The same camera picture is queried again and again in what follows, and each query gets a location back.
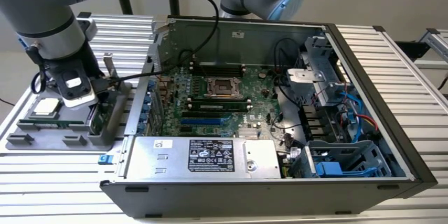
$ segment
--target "black cable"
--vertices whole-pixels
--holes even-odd
[[[292,41],[296,44],[298,48],[300,48],[298,42],[291,38],[283,38],[276,42],[276,44],[274,46],[274,71],[276,71],[276,68],[278,68],[278,64],[276,64],[276,61],[278,61],[278,47],[279,47],[280,43],[286,40]]]
[[[440,84],[440,86],[439,86],[439,90],[442,90],[443,89],[443,87],[446,86],[446,84],[447,84],[447,81],[448,81],[448,76],[446,77],[446,79],[443,79],[443,81],[442,81],[442,84]]]
[[[192,57],[194,54],[196,54],[203,49],[203,47],[207,45],[207,43],[212,39],[212,36],[214,36],[214,34],[216,32],[218,24],[219,24],[219,9],[218,9],[218,6],[216,6],[214,0],[207,0],[207,1],[212,4],[215,12],[216,12],[216,19],[215,19],[215,25],[214,25],[212,32],[210,33],[210,36],[206,38],[204,42],[196,47],[196,49],[192,50],[191,53],[187,56],[184,56],[183,58],[180,58],[180,61],[179,61],[178,64],[183,63],[190,57]],[[159,72],[140,73],[140,74],[135,74],[132,76],[127,76],[127,77],[122,77],[122,78],[114,79],[114,82],[127,81],[127,80],[131,80],[131,79],[135,79],[135,78],[140,78],[140,77],[146,77],[146,76],[158,76],[160,74],[167,73],[174,68],[176,68],[178,64],[174,64],[172,66],[167,67],[164,70],[162,70]]]
[[[40,78],[40,88],[36,90],[36,81],[38,78]],[[46,67],[43,65],[39,65],[39,73],[35,75],[32,81],[31,81],[31,91],[34,94],[42,94],[46,91],[47,88],[47,75],[46,75]]]
[[[291,126],[291,127],[286,127],[286,128],[283,128],[283,127],[279,127],[276,124],[274,124],[274,127],[276,127],[278,129],[280,129],[280,130],[287,130],[287,129],[291,129],[291,128],[294,128],[294,127],[298,127],[298,126],[300,126],[302,124],[296,124],[296,125],[294,125],[294,126]]]
[[[282,77],[282,76],[278,75],[278,76],[274,78],[274,82],[275,82],[275,80],[276,80],[278,78],[280,78],[280,77]],[[286,91],[284,91],[283,88],[282,88],[282,84],[280,84],[280,82],[279,82],[279,89],[280,89],[282,94],[283,94],[283,95],[286,96],[286,98],[290,100],[290,102],[292,102],[298,107],[300,107],[300,104],[296,103],[295,100],[287,95]]]
[[[274,127],[276,127],[278,129],[280,129],[280,130],[287,130],[287,129],[291,129],[291,128],[294,128],[294,127],[298,127],[298,126],[300,126],[302,124],[296,124],[296,125],[294,125],[294,126],[291,126],[291,127],[280,127],[280,126],[278,126],[276,124],[275,124],[275,121],[278,120],[278,118],[279,118],[279,116],[282,115],[283,113],[280,113],[276,117],[275,117],[275,119],[272,120],[272,126]]]
[[[8,101],[3,100],[2,98],[0,98],[0,102],[4,102],[4,103],[7,103],[11,106],[16,106],[12,102],[8,102]]]

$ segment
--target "warning label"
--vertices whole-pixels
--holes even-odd
[[[234,172],[234,163],[232,140],[190,140],[191,172]]]

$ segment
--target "metal bracket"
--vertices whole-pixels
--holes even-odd
[[[296,83],[315,83],[324,81],[324,75],[320,72],[310,71],[302,68],[288,69],[290,80]]]
[[[428,44],[428,46],[436,51],[436,53],[440,55],[444,61],[448,62],[448,42],[444,40],[444,38],[439,34],[434,34],[431,32],[427,32],[420,39],[420,42],[424,42]]]
[[[115,64],[114,64],[112,55],[114,54],[106,52],[104,57],[103,57],[103,61],[104,61],[104,64],[106,64],[107,71],[110,72],[110,76],[114,77],[114,78],[118,78],[119,74],[118,74],[118,69],[116,69]]]

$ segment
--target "blue cable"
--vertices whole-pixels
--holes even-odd
[[[355,101],[359,105],[359,111],[363,111],[363,101],[359,100],[355,96],[352,96],[351,94],[346,93],[344,91],[342,92],[343,96],[347,96],[347,98],[350,98],[352,101]],[[358,143],[359,137],[362,136],[362,119],[359,119],[358,122],[358,131],[356,131],[356,135],[354,137],[352,143]]]
[[[343,172],[344,177],[371,177],[376,173],[378,168],[371,167],[367,168],[363,171],[351,171],[351,172]]]

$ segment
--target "circuit board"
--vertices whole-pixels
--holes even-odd
[[[239,93],[251,100],[247,112],[222,112],[222,125],[186,125],[183,113],[188,112],[190,97],[203,98],[207,94],[208,76],[194,76],[184,67],[176,68],[162,77],[164,82],[164,124],[163,136],[216,136],[235,137],[240,129],[255,128],[258,139],[282,139],[283,132],[274,128],[271,119],[280,113],[276,96],[274,96],[274,78],[268,70],[260,67],[247,67],[243,77],[235,77],[239,82]]]

